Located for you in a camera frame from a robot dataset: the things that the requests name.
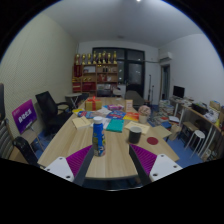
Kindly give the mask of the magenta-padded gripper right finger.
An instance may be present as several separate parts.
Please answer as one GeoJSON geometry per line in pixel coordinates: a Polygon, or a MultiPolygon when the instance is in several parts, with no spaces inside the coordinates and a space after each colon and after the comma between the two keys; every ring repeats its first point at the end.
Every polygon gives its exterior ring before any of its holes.
{"type": "Polygon", "coordinates": [[[147,185],[182,169],[165,154],[155,155],[134,144],[129,145],[129,155],[142,185],[147,185]]]}

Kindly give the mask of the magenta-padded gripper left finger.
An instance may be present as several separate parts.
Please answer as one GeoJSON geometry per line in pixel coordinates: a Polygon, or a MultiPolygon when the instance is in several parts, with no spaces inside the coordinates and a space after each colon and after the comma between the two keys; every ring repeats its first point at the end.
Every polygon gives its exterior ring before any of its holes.
{"type": "Polygon", "coordinates": [[[45,171],[82,186],[93,156],[92,146],[87,146],[67,158],[58,157],[45,171]]]}

